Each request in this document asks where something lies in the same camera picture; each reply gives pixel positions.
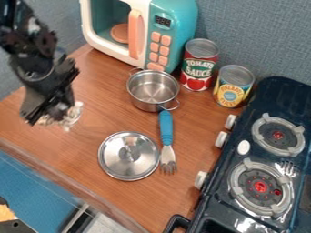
black robotic arm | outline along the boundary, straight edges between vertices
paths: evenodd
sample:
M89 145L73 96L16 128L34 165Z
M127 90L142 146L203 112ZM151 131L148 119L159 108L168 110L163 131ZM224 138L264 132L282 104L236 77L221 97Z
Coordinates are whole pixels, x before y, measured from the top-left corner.
M79 74L75 60L55 57L57 38L22 0L0 0L0 46L25 86L20 115L30 125L48 116L62 121L75 105L71 83Z

red burner light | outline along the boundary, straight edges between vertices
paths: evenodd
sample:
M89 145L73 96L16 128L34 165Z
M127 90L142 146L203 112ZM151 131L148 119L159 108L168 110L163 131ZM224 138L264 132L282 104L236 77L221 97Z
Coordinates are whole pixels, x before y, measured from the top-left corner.
M284 134L281 131L276 131L276 132L273 133L273 137L276 140L279 140L279 139L282 139L284 137Z
M258 181L254 184L254 188L259 193L265 193L267 190L266 183Z
M276 189L276 190L275 190L275 194L276 194L277 196L280 196L280 195L282 194L282 192L281 192L281 190Z

tomato sauce can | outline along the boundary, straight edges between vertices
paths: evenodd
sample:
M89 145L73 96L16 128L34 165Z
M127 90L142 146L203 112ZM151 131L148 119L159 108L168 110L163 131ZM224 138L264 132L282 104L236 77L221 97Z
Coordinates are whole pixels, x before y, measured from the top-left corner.
M214 98L221 106L240 107L247 101L255 80L254 75L242 66L223 66L219 70Z
M213 41L197 38L188 41L185 49L181 84L192 91L208 89L218 61L218 46Z

blue floor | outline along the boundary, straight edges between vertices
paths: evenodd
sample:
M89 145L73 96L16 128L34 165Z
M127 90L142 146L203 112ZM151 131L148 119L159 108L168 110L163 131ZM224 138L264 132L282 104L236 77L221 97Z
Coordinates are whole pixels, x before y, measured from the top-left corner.
M0 151L0 197L38 232L54 233L74 211L74 196Z

stove knob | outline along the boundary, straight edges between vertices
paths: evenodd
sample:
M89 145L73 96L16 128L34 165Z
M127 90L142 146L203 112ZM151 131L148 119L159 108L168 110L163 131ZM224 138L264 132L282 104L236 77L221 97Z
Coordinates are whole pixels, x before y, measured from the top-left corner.
M199 171L196 175L196 181L195 181L195 187L199 190L201 190L203 184L204 184L204 181L206 180L208 176L208 173L207 172L204 172L204 171Z
M246 155L250 150L250 143L247 140L241 141L237 146L237 153L241 156Z
M218 134L217 140L215 142L215 146L218 148L222 148L226 142L227 137L228 137L228 134L226 132L220 131Z
M230 114L225 122L225 128L231 130L236 122L236 115Z

